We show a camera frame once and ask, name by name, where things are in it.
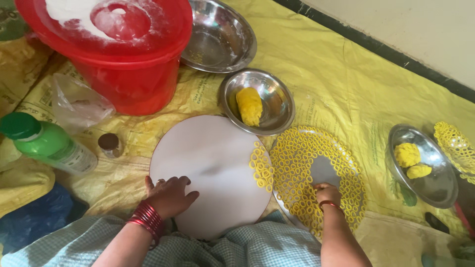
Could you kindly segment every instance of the blue checkered dress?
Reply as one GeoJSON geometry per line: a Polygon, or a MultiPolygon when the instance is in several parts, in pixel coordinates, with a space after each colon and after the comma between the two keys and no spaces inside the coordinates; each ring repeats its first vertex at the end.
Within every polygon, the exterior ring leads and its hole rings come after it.
{"type": "MultiPolygon", "coordinates": [[[[321,266],[321,244],[307,231],[274,218],[231,230],[223,238],[200,242],[179,232],[160,239],[143,266],[321,266]]],[[[2,267],[91,266],[124,226],[114,216],[82,218],[15,253],[2,267]]]]}

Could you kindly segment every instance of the white wall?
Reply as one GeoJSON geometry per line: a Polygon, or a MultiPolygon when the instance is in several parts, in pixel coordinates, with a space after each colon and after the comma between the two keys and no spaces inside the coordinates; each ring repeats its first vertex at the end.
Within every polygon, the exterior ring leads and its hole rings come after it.
{"type": "Polygon", "coordinates": [[[475,88],[474,0],[303,0],[475,88]]]}

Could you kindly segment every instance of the green bottle cap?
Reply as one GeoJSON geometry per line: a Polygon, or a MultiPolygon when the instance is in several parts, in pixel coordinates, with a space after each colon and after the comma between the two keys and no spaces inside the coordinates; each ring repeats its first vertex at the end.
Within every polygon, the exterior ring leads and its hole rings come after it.
{"type": "Polygon", "coordinates": [[[0,120],[0,133],[13,140],[29,138],[39,132],[41,124],[28,113],[12,112],[0,120]]]}

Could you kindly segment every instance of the steel bowl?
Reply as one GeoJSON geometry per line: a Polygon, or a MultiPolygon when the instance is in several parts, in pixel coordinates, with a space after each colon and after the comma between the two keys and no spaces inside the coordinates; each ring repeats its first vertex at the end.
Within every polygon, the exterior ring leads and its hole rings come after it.
{"type": "Polygon", "coordinates": [[[285,131],[295,117],[295,103],[289,89],[274,75],[254,68],[246,68],[229,74],[221,83],[219,100],[226,115],[243,130],[257,135],[276,135],[285,131]],[[259,126],[247,126],[242,122],[236,94],[243,88],[252,87],[261,96],[262,114],[259,126]]]}
{"type": "Polygon", "coordinates": [[[452,164],[432,139],[408,124],[398,124],[389,132],[386,147],[386,164],[394,178],[407,186],[428,204],[439,208],[452,207],[457,199],[458,184],[452,164]],[[413,143],[420,152],[420,163],[432,167],[432,172],[421,178],[409,179],[408,168],[401,168],[394,155],[394,147],[402,143],[413,143]]]}
{"type": "Polygon", "coordinates": [[[254,59],[257,42],[249,23],[230,6],[216,0],[189,0],[193,30],[181,61],[192,68],[229,73],[254,59]]]}

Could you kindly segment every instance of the red bangle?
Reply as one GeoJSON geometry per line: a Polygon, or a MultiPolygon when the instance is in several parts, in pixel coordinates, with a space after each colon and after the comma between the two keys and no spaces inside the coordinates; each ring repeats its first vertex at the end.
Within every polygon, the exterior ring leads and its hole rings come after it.
{"type": "Polygon", "coordinates": [[[345,216],[345,212],[337,205],[335,205],[335,203],[333,203],[331,200],[324,200],[322,202],[320,202],[318,205],[320,206],[320,210],[322,211],[323,213],[323,204],[329,204],[329,205],[332,205],[334,207],[336,207],[337,209],[339,209],[342,213],[343,213],[343,216],[345,216]]]}
{"type": "Polygon", "coordinates": [[[151,245],[149,250],[156,248],[165,227],[160,215],[145,200],[140,202],[133,215],[135,217],[130,218],[126,223],[135,223],[147,229],[155,240],[155,244],[151,245]]]}

